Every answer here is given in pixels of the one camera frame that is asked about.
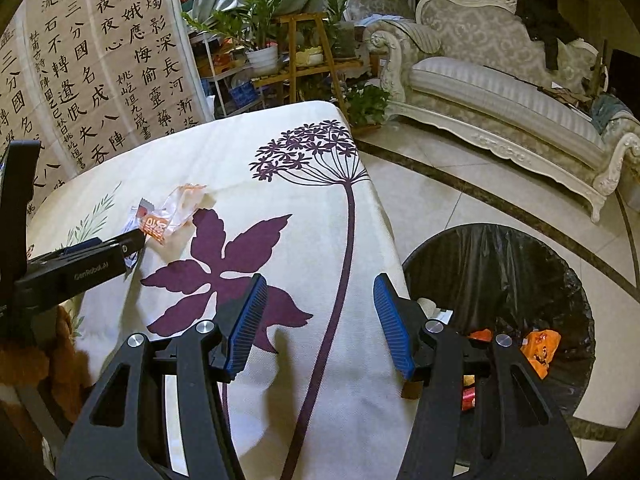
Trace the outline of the teal cloth on sofa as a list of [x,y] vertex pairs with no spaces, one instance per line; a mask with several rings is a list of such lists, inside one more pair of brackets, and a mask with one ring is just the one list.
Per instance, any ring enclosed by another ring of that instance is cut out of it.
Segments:
[[617,97],[609,93],[600,93],[590,108],[591,123],[598,133],[604,133],[608,122],[620,112],[629,112],[629,108]]

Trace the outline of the small floor green plant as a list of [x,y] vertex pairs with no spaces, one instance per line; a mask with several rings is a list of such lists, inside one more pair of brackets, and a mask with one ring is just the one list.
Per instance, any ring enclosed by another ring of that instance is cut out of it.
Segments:
[[376,84],[355,84],[346,93],[349,123],[356,128],[382,124],[390,92]]

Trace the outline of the orange clear plastic wrapper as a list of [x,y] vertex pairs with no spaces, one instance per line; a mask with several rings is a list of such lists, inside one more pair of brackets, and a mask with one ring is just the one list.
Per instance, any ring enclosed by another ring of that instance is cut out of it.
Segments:
[[192,218],[205,194],[205,185],[177,186],[160,208],[154,208],[142,217],[140,230],[161,245],[165,244],[168,237]]

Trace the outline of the black garment on sofa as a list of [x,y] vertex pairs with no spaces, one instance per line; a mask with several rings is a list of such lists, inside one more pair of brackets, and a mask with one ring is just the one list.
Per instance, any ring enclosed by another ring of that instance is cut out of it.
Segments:
[[515,15],[524,24],[529,39],[544,44],[546,69],[556,72],[559,69],[559,43],[570,44],[580,38],[574,27],[558,10],[537,0],[518,0]]

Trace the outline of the white potted green plant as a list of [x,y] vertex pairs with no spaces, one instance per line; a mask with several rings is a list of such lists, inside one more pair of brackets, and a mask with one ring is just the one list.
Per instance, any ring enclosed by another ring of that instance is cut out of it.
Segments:
[[288,0],[243,0],[233,8],[210,12],[206,20],[197,20],[189,12],[182,17],[192,29],[232,39],[242,46],[255,77],[278,71],[278,47],[270,46],[274,17]]

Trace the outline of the calligraphy folding screen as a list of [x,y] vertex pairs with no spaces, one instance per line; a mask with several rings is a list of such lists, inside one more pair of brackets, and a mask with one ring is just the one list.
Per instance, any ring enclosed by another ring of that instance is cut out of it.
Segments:
[[32,216],[107,159],[212,119],[179,0],[23,0],[1,35],[1,144],[41,144]]

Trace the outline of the ornate cream sofa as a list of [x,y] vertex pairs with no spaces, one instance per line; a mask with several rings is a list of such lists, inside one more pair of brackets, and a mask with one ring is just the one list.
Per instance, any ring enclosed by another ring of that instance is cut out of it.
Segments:
[[625,166],[639,167],[639,121],[616,114],[604,133],[570,99],[598,51],[582,38],[559,46],[559,69],[546,69],[544,46],[515,15],[518,0],[420,0],[412,21],[379,20],[363,40],[382,54],[387,116],[405,116],[565,186],[599,222]]

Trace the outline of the metal storage shelf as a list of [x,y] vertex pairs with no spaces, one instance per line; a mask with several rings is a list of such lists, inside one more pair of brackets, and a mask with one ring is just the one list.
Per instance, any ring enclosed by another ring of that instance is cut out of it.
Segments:
[[208,32],[194,32],[190,44],[213,118],[265,106],[264,97],[254,86],[253,69],[243,47],[230,38]]

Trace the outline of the silver white snack wrapper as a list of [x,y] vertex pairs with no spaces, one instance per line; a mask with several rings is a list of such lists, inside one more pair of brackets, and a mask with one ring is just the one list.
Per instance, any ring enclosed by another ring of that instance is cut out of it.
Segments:
[[[127,221],[122,228],[122,233],[127,233],[134,229],[140,229],[142,226],[143,218],[154,210],[155,206],[145,198],[142,198],[135,207],[131,207]],[[137,264],[139,258],[139,249],[133,249],[128,252],[128,256],[125,258],[126,267],[128,270],[132,270]]]

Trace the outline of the orange wrapper in bin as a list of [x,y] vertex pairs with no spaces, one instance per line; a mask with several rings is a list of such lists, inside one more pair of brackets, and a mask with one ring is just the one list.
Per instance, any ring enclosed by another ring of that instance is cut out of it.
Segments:
[[550,363],[561,342],[555,330],[533,330],[521,344],[521,352],[540,379],[548,376]]

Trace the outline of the wooden plant stand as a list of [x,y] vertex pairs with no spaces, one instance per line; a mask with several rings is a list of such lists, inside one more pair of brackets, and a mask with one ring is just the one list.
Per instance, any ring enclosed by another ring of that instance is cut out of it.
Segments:
[[[272,84],[288,83],[288,100],[291,104],[297,102],[299,78],[317,74],[329,74],[334,98],[337,99],[338,107],[346,113],[346,102],[341,87],[339,72],[359,68],[362,62],[353,56],[352,58],[338,58],[333,56],[330,46],[329,36],[326,33],[326,18],[321,12],[285,14],[276,17],[278,25],[285,25],[288,33],[288,62],[285,68],[281,68],[277,73],[253,78],[253,84],[259,90],[271,86]],[[320,47],[299,50],[296,46],[296,37],[299,23],[311,23],[314,31],[320,40]]]

